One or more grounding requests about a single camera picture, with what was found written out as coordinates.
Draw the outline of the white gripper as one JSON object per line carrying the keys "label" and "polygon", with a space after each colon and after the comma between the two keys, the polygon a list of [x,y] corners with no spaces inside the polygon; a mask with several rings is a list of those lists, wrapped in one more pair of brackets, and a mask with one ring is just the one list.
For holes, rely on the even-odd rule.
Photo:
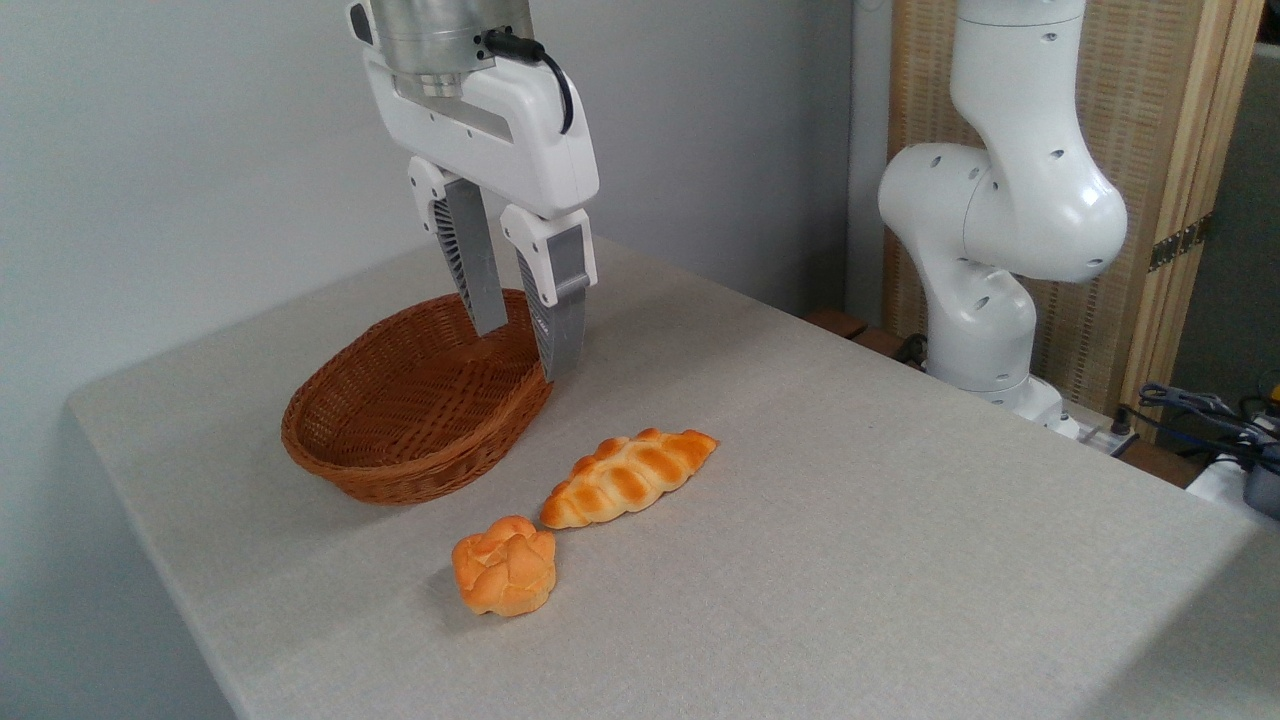
{"label": "white gripper", "polygon": [[515,204],[500,227],[518,254],[544,377],[568,375],[584,347],[588,288],[598,283],[590,220],[579,209],[596,196],[599,174],[581,99],[547,64],[530,5],[352,1],[346,13],[381,120],[415,155],[408,178],[420,220],[475,333],[508,322],[483,187]]}

